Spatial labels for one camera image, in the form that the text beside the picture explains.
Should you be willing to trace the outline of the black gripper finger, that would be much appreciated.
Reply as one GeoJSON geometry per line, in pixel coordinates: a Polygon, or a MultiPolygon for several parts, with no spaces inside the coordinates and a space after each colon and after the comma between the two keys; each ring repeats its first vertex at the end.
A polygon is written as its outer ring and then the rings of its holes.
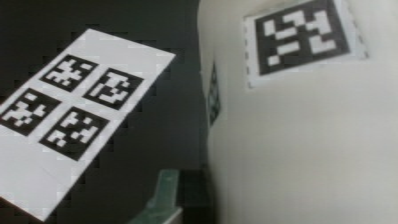
{"type": "Polygon", "coordinates": [[[152,197],[126,224],[214,224],[211,191],[200,170],[159,171],[152,197]]]}

